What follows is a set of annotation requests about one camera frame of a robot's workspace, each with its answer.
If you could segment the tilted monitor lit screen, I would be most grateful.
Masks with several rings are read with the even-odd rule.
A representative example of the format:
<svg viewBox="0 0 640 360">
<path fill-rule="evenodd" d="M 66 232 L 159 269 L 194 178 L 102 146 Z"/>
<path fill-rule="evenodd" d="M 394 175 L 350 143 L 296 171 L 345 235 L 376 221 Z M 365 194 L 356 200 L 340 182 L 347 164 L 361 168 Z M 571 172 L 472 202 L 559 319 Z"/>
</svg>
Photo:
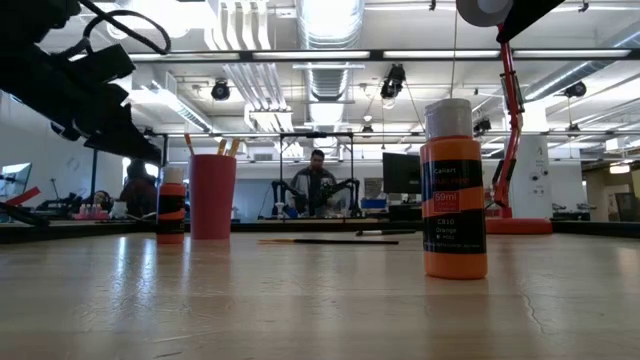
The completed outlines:
<svg viewBox="0 0 640 360">
<path fill-rule="evenodd" d="M 0 197 L 12 198 L 22 195 L 31 174 L 31 163 L 5 165 L 0 170 Z"/>
</svg>

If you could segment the person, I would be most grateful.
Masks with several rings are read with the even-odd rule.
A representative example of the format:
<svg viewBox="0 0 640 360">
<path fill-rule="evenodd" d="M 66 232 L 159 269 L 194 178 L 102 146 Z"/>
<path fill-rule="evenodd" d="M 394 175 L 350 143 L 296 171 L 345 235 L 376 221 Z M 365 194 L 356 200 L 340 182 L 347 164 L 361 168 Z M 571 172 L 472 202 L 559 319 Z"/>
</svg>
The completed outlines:
<svg viewBox="0 0 640 360">
<path fill-rule="evenodd" d="M 98 190 L 93 195 L 93 205 L 99 206 L 102 210 L 110 212 L 114 204 L 113 198 L 108 192 L 104 190 Z"/>
<path fill-rule="evenodd" d="M 324 190 L 338 184 L 335 176 L 324 168 L 324 160 L 322 150 L 313 150 L 310 164 L 299 170 L 290 182 L 291 188 L 299 193 L 299 196 L 293 196 L 293 205 L 299 216 L 328 217 L 343 205 L 338 194 L 323 197 Z"/>
<path fill-rule="evenodd" d="M 156 178 L 147 173 L 145 162 L 133 159 L 127 167 L 127 176 L 119 199 L 127 206 L 127 214 L 143 217 L 156 211 Z"/>
</svg>

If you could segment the red orange paint bottle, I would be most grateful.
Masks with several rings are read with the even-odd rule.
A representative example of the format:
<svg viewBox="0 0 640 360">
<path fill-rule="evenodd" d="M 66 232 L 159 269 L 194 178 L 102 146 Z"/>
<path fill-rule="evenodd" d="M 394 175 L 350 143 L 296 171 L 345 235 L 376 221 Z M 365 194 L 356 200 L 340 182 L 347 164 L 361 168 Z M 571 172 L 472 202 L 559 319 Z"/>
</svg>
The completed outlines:
<svg viewBox="0 0 640 360">
<path fill-rule="evenodd" d="M 164 167 L 157 193 L 156 241 L 158 244 L 181 244 L 184 240 L 186 188 L 183 170 Z"/>
</svg>

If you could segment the black background monitor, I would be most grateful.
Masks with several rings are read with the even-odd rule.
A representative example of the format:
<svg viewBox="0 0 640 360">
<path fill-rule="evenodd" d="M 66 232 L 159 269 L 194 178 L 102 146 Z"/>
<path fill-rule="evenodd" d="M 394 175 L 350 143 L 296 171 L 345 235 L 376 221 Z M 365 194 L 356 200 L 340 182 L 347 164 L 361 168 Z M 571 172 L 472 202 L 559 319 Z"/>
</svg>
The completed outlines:
<svg viewBox="0 0 640 360">
<path fill-rule="evenodd" d="M 384 153 L 383 191 L 387 194 L 420 194 L 421 162 L 415 155 Z"/>
</svg>

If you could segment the red plastic cup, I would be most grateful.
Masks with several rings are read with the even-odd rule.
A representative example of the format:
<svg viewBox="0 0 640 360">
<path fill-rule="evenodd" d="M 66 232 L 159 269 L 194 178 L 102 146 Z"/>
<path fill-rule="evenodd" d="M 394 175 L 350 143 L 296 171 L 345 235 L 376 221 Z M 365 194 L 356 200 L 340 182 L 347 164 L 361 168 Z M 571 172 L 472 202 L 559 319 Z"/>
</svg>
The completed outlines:
<svg viewBox="0 0 640 360">
<path fill-rule="evenodd" d="M 191 157 L 189 167 L 190 233 L 195 240 L 230 237 L 236 159 L 216 154 Z"/>
</svg>

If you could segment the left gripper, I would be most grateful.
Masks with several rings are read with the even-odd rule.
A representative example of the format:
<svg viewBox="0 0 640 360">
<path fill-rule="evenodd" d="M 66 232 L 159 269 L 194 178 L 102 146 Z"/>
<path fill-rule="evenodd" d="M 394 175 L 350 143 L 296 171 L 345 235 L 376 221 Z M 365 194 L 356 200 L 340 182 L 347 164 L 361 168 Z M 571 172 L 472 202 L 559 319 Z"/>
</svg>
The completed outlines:
<svg viewBox="0 0 640 360">
<path fill-rule="evenodd" d="M 27 69 L 9 72 L 9 93 L 51 121 L 61 137 L 102 152 L 160 164 L 162 153 L 130 120 L 129 71 Z"/>
</svg>

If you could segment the red desk lamp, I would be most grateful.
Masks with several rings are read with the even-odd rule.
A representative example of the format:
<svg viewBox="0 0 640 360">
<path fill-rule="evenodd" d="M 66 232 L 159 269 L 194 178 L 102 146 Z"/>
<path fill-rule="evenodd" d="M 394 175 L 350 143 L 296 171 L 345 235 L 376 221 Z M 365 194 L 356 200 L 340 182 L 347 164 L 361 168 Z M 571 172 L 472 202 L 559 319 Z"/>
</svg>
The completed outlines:
<svg viewBox="0 0 640 360">
<path fill-rule="evenodd" d="M 456 0 L 458 14 L 476 27 L 499 26 L 507 17 L 513 0 Z M 509 203 L 509 187 L 517 162 L 517 150 L 522 133 L 524 100 L 513 64 L 514 52 L 508 43 L 498 43 L 503 64 L 501 83 L 510 125 L 509 141 L 504 159 L 492 179 L 493 203 L 499 207 L 499 215 L 486 219 L 486 231 L 492 235 L 546 235 L 552 232 L 548 219 L 515 218 Z"/>
</svg>

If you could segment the black paintbrush gold ferrule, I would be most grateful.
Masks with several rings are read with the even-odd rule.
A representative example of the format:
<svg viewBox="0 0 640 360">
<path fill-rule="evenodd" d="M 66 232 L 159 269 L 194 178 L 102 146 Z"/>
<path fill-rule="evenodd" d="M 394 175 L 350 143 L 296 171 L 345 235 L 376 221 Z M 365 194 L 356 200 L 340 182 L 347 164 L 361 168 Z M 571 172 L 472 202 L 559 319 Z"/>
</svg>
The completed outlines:
<svg viewBox="0 0 640 360">
<path fill-rule="evenodd" d="M 264 239 L 260 244 L 315 244 L 315 245 L 399 245 L 399 241 L 330 240 L 330 239 Z"/>
</svg>

